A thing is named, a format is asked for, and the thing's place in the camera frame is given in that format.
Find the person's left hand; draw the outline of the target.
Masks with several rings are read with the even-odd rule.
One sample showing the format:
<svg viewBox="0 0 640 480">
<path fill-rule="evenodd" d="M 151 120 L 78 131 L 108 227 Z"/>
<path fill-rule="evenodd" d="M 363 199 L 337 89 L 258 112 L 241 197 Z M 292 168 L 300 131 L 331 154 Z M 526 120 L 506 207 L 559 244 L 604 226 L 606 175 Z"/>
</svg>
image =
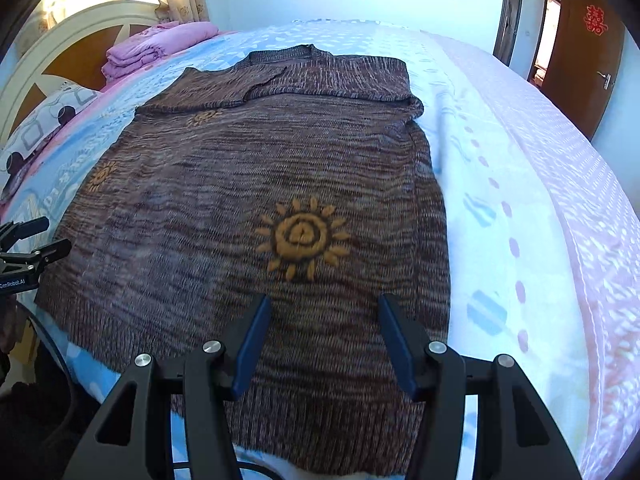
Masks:
<svg viewBox="0 0 640 480">
<path fill-rule="evenodd" d="M 24 315 L 18 307 L 14 296 L 1 298 L 0 306 L 0 350 L 9 354 L 15 344 L 22 339 L 24 333 Z"/>
</svg>

